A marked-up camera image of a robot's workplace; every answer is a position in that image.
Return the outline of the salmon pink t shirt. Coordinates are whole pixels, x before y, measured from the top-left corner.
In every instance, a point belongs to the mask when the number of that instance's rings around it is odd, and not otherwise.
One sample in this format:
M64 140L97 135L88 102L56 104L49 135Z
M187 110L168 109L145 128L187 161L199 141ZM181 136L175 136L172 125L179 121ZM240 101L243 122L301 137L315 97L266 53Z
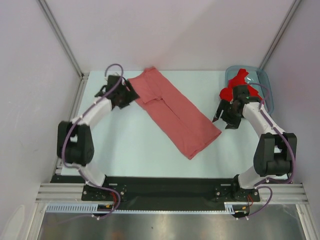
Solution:
M155 67L128 80L139 95L137 104L189 160L222 133Z

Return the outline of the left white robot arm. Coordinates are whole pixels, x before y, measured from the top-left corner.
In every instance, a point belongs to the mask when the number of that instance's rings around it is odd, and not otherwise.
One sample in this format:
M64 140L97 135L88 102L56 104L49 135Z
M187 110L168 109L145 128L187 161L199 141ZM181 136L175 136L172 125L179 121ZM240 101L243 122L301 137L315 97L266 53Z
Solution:
M57 157L68 169L75 169L85 182L94 186L93 194L100 200L110 196L111 188L104 184L106 175L93 163L95 153L93 128L115 107L123 109L139 95L122 76L109 75L106 84L94 95L94 101L81 115L61 121L57 130Z

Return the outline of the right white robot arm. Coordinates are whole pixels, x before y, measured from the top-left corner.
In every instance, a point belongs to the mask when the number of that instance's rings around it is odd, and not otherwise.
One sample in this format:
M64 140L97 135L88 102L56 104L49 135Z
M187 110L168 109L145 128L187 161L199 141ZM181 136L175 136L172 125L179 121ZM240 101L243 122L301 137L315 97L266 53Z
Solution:
M287 133L270 117L264 100L252 95L248 84L237 85L231 90L231 100L222 98L213 120L222 119L226 129L236 130L242 119L253 127L259 141L253 156L253 166L236 176L236 185L230 188L231 196L242 201L249 189L267 182L288 184L296 167L297 137Z

